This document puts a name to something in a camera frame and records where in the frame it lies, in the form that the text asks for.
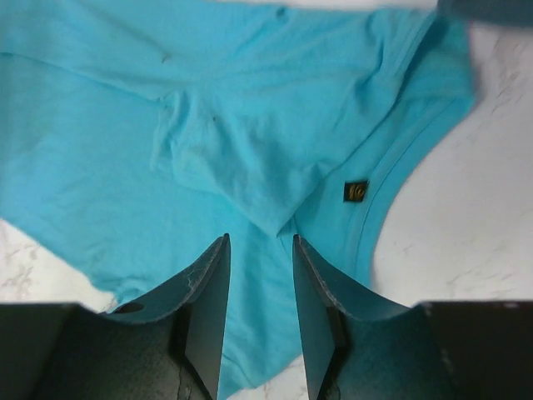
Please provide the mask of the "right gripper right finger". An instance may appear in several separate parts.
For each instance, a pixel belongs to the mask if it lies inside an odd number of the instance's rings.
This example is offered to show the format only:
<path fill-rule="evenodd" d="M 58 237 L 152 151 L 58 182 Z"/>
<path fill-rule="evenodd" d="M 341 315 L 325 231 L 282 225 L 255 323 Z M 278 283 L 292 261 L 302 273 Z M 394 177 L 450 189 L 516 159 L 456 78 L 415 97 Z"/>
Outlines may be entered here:
<path fill-rule="evenodd" d="M 422 306 L 405 307 L 293 238 L 301 349 L 311 399 L 455 399 Z"/>

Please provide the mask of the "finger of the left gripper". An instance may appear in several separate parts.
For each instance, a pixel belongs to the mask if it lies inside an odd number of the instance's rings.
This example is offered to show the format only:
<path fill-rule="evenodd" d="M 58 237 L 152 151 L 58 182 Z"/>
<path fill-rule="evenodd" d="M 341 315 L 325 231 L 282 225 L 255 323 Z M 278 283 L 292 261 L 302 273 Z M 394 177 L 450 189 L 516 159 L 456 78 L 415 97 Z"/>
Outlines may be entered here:
<path fill-rule="evenodd" d="M 532 27 L 531 0 L 438 0 L 437 10 L 448 17 L 480 23 Z"/>

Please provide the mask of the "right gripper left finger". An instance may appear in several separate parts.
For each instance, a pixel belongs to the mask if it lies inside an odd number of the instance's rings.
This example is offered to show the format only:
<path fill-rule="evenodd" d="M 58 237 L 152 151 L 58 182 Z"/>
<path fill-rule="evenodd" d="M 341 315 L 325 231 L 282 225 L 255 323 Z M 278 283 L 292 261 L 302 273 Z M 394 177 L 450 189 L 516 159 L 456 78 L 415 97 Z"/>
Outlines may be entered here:
<path fill-rule="evenodd" d="M 215 399 L 231 246 L 219 237 L 189 267 L 114 312 L 67 312 L 39 399 Z"/>

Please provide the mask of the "turquoise t shirt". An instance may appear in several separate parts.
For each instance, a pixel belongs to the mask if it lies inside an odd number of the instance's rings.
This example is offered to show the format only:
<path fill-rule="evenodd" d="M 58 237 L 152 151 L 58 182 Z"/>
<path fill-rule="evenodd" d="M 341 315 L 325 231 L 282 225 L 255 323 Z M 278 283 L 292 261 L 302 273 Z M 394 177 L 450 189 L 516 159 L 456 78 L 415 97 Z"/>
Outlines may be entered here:
<path fill-rule="evenodd" d="M 1 216 L 120 304 L 232 241 L 220 398 L 301 352 L 291 248 L 371 283 L 401 186 L 476 100 L 432 10 L 1 4 Z"/>

